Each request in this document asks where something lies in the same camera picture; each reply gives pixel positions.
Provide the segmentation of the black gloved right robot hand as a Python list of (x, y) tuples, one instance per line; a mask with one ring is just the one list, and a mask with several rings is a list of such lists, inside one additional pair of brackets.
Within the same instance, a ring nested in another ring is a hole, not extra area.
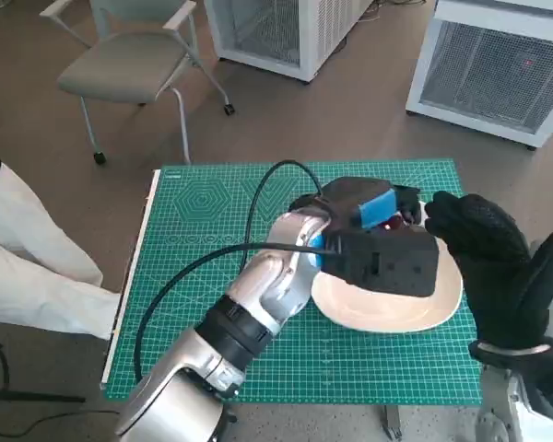
[(553, 232), (531, 251), (514, 219), (477, 195), (436, 192), (425, 228), (442, 239), (463, 277), (477, 338), (503, 350), (542, 344), (553, 300)]

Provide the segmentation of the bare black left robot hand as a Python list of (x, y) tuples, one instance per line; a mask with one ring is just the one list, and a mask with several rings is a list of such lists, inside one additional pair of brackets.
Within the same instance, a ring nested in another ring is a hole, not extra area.
[(304, 194), (291, 203), (290, 212), (315, 207), (326, 212), (333, 230), (371, 229), (396, 215), (404, 223), (419, 225), (422, 210), (420, 189), (392, 184), (388, 180), (364, 177), (340, 177), (326, 184), (320, 192)]

